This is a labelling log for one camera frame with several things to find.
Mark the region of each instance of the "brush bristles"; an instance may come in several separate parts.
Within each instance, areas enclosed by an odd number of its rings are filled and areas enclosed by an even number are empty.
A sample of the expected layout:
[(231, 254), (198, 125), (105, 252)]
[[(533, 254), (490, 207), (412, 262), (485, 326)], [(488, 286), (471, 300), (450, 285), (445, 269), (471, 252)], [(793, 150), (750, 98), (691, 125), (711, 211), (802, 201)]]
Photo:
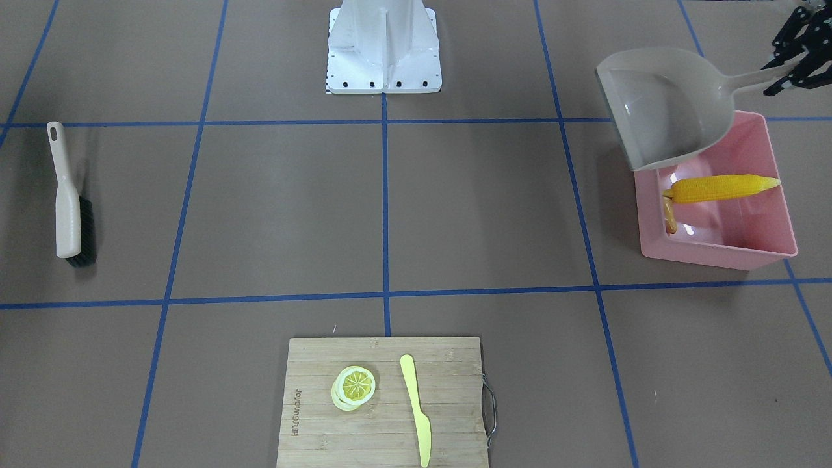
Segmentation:
[(84, 197), (79, 197), (81, 206), (81, 252), (67, 258), (75, 268), (89, 266), (96, 262), (96, 229), (92, 216), (92, 203)]

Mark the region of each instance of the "plastic knife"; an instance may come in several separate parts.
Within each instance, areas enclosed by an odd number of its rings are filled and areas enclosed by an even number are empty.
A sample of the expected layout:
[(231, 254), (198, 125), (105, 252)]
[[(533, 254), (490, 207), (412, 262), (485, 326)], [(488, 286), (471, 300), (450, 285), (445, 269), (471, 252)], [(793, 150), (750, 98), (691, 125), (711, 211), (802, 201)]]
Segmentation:
[(416, 436), (418, 437), (418, 457), (422, 468), (427, 468), (430, 463), (430, 420), (422, 412), (422, 406), (418, 402), (418, 383), (416, 381), (416, 365), (414, 364), (414, 357), (410, 354), (402, 355), (399, 359), (399, 364), (402, 366), (402, 375), (404, 375), (404, 384), (408, 387), (408, 396), (410, 396), (410, 406), (414, 410), (414, 420), (416, 421)]

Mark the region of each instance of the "wooden cutting board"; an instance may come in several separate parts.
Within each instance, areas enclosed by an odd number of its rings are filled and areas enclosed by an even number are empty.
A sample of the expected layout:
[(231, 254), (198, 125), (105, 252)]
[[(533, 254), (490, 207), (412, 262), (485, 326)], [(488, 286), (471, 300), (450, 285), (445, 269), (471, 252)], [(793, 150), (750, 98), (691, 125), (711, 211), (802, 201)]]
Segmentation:
[[(488, 468), (479, 338), (293, 338), (289, 343), (279, 468), (419, 467), (418, 441), (399, 358), (416, 362), (430, 419), (429, 466)], [(346, 366), (373, 372), (373, 398), (355, 411), (332, 403)]]

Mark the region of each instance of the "cutting board handle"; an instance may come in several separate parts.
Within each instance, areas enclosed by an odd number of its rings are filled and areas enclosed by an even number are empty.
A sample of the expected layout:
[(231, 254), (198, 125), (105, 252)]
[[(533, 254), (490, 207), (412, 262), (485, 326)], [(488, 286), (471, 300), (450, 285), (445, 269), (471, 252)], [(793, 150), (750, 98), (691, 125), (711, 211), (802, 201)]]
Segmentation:
[(491, 439), (497, 432), (497, 395), (494, 393), (494, 390), (488, 384), (488, 378), (486, 378), (485, 374), (483, 374), (483, 388), (488, 390), (488, 394), (491, 396), (491, 417), (492, 421), (494, 422), (494, 427), (491, 429), (491, 431), (489, 431), (487, 427), (485, 428), (485, 433), (488, 435), (488, 449), (491, 450)]

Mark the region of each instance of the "toy lemon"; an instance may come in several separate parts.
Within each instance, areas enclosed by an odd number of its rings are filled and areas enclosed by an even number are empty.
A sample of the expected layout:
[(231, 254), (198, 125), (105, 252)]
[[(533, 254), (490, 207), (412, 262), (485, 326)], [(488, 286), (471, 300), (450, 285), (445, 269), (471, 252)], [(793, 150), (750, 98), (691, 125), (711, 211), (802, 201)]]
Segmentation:
[(332, 384), (332, 402), (340, 410), (355, 411), (375, 393), (373, 373), (361, 366), (342, 370)]

